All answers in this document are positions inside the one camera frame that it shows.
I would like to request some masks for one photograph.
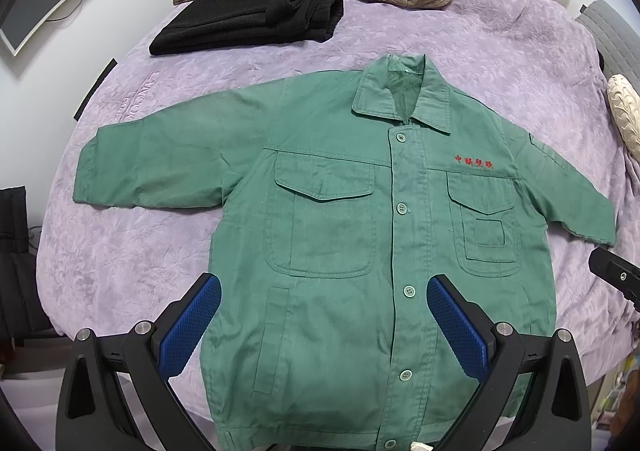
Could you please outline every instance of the gray cushion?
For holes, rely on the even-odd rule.
[[[576,18],[596,39],[604,58],[604,75],[622,74],[640,90],[640,37],[606,1],[597,0],[583,7]]]

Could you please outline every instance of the jacket sleeve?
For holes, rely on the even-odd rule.
[[[73,200],[103,206],[223,203],[263,147],[285,79],[101,127],[78,161]]]
[[[506,120],[503,128],[534,207],[547,222],[560,222],[575,236],[614,245],[615,213],[575,167],[532,134]]]

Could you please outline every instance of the purple bedspread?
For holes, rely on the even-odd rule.
[[[38,253],[38,291],[57,328],[73,336],[128,331],[154,319],[207,269],[221,209],[97,208],[71,200],[81,147],[98,126],[141,118],[198,95],[316,70],[362,68],[386,53],[426,53],[451,84],[526,128],[613,202],[616,252],[640,263],[640,167],[623,148],[590,33],[545,0],[453,0],[444,11],[344,2],[324,44],[238,47],[151,57],[149,33],[92,97],[56,174]],[[588,271],[593,245],[550,227],[558,326],[571,330],[588,383],[632,349],[631,304]],[[172,384],[209,416],[199,347]]]

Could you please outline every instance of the pocket flap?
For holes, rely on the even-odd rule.
[[[447,173],[449,196],[454,201],[484,214],[513,208],[513,181],[508,178]]]
[[[278,151],[276,183],[316,200],[355,198],[373,192],[372,164]]]

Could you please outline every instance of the metal screw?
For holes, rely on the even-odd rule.
[[[498,323],[496,326],[498,333],[503,336],[510,336],[513,334],[513,327],[509,323]]]
[[[141,321],[136,325],[136,333],[143,336],[144,334],[148,334],[149,330],[151,330],[151,323],[149,321]]]
[[[78,333],[76,334],[76,339],[78,341],[84,341],[89,338],[91,335],[91,330],[89,328],[80,328]]]
[[[564,328],[558,330],[558,337],[561,341],[568,343],[571,341],[571,332],[569,330],[565,330]]]

